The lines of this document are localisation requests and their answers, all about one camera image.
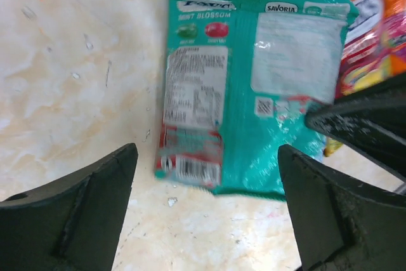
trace white label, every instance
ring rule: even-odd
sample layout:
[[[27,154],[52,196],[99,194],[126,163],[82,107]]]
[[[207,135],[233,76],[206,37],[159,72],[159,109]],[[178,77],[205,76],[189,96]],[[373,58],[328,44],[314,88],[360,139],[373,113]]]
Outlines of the white label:
[[[334,100],[346,22],[289,13],[260,13],[251,88],[270,95]]]
[[[292,3],[267,3],[265,6],[266,12],[285,12],[285,13],[297,13],[298,6]]]
[[[383,18],[382,0],[355,0],[354,5],[360,14],[348,27],[346,44],[371,31]]]
[[[164,122],[218,129],[223,121],[228,48],[180,47],[167,59]]]
[[[225,0],[182,0],[176,5],[181,12],[235,10],[234,4]]]

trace plastic wrapper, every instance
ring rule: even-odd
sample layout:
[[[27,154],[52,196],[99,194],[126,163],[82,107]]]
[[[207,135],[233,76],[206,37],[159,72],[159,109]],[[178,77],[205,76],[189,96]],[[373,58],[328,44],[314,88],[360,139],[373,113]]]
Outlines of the plastic wrapper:
[[[385,29],[391,73],[406,72],[406,0],[385,0]]]
[[[333,101],[357,14],[350,0],[169,0],[156,177],[284,199],[278,148],[321,158],[304,115]]]
[[[372,86],[391,75],[389,50],[383,35],[383,0],[352,1],[360,15],[348,28],[336,98]],[[340,142],[328,138],[324,155],[330,156],[341,146]]]

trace green candy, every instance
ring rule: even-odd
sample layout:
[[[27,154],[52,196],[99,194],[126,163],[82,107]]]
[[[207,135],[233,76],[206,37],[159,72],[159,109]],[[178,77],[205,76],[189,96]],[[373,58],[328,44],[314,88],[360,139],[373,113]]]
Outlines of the green candy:
[[[186,25],[180,25],[176,34],[181,38],[196,38],[197,37],[197,26],[195,23],[188,23]]]

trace marble surface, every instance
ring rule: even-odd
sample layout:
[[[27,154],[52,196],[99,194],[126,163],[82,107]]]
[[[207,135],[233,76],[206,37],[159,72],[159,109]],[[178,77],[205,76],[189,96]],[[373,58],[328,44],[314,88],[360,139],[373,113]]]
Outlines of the marble surface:
[[[157,181],[167,0],[0,0],[0,200],[128,142],[140,158],[113,270],[294,270],[287,206]],[[325,162],[393,190],[342,148]]]

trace red candy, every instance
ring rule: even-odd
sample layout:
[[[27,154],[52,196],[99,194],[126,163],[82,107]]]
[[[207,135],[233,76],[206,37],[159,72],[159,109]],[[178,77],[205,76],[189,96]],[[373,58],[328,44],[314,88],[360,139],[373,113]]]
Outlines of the red candy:
[[[228,35],[228,25],[222,22],[212,22],[206,25],[204,32],[209,37],[226,37]]]

